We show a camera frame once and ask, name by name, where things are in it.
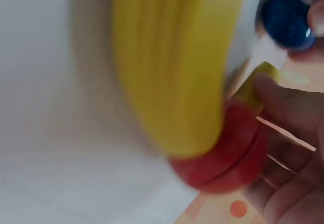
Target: white surface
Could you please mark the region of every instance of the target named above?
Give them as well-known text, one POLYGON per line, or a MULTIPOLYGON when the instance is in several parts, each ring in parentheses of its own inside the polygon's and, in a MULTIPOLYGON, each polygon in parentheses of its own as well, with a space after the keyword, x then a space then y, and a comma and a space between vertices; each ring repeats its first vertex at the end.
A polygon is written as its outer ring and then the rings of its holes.
POLYGON ((226 62, 225 91, 232 86, 243 63, 258 41, 259 10, 264 0, 244 0, 226 62))
POLYGON ((111 73, 110 0, 0 0, 0 222, 171 224, 195 197, 111 73))

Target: yellow plastic toy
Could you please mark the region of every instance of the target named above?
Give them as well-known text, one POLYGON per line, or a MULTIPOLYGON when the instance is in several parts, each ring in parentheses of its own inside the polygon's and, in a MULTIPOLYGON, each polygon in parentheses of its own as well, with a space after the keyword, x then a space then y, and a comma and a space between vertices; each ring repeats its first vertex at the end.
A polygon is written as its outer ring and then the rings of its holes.
POLYGON ((168 156, 200 156, 217 142, 228 48, 244 2, 114 0, 121 83, 145 132, 168 156))

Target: blue plastic piece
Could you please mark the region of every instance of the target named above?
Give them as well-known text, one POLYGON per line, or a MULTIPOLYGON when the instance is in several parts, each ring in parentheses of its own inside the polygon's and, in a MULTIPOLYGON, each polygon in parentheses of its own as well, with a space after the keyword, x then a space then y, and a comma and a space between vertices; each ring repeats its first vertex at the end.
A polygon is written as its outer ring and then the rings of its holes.
POLYGON ((310 6, 301 0, 268 0, 261 19, 270 37, 290 52, 309 49, 316 38, 307 24, 310 6))

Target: plastic toy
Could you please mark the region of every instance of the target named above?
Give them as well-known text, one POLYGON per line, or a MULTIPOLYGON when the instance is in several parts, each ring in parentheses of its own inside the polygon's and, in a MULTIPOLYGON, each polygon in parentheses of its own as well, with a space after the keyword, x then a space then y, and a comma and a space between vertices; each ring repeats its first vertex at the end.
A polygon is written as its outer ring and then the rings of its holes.
MULTIPOLYGON (((226 99, 257 41, 255 20, 264 1, 114 0, 116 67, 128 101, 174 171, 196 189, 241 188, 265 161, 266 132, 256 119, 262 105, 252 80, 259 72, 276 77, 276 69, 261 64, 226 99)), ((283 1, 270 0, 263 8, 267 31, 283 46, 308 48, 313 36, 307 31, 296 43, 289 34, 277 35, 271 16, 276 2, 283 1)), ((294 11, 303 8, 296 23, 303 33, 306 5, 285 2, 294 11)))
POLYGON ((269 0, 262 8, 261 17, 268 34, 279 46, 300 52, 315 42, 307 24, 309 8, 301 0, 269 0))

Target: hand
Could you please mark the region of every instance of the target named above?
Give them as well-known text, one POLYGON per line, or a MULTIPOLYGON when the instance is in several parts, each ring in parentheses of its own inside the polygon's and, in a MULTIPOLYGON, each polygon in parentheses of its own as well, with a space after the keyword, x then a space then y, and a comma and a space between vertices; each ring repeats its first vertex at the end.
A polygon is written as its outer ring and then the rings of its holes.
MULTIPOLYGON (((311 0, 313 5, 308 12, 308 24, 316 36, 324 37, 324 0, 311 0)), ((302 53, 292 53, 289 56, 295 61, 323 62, 324 39, 318 39, 316 44, 302 53)))
POLYGON ((269 128, 270 157, 244 195, 269 224, 324 223, 324 94, 283 88, 264 74, 255 88, 261 117, 317 150, 269 128))

